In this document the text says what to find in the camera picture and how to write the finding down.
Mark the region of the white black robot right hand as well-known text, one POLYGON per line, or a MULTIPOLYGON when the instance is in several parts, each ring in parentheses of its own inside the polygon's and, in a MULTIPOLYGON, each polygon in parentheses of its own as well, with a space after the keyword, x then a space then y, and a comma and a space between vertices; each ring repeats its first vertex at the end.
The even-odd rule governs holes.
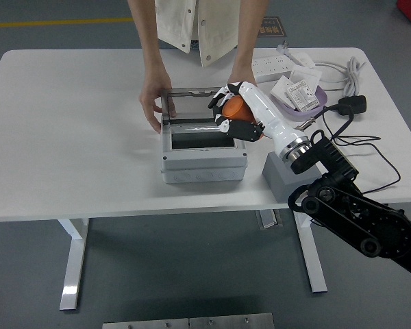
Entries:
POLYGON ((242 141, 255 142, 261 136, 273 140, 275 153, 283 161, 291 161, 310 148, 308 137, 285 122, 275 104, 249 82, 230 83, 222 87, 208 105, 213 110, 219 130, 242 141), (247 111, 236 119, 224 113, 224 107, 240 96, 247 111))

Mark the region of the person's right hand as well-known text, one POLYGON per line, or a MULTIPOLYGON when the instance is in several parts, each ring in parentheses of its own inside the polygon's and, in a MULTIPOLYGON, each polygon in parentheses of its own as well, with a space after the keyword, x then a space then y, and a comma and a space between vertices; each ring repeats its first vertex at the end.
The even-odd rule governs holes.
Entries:
POLYGON ((166 89, 172 89, 172 83, 165 68, 153 67, 145 72, 139 102, 146 120, 158 134, 161 133, 161 123, 155 114, 162 113, 162 108, 155 101, 161 97, 161 92, 166 89))

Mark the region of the person's left hand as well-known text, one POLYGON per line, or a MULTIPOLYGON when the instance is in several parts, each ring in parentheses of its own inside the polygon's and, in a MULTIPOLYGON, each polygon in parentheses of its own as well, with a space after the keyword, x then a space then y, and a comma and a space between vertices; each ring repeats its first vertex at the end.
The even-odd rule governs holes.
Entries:
POLYGON ((253 71, 250 66, 248 67, 233 67, 232 72, 228 78, 228 83, 249 82, 253 85, 256 84, 256 80, 253 76, 253 71))

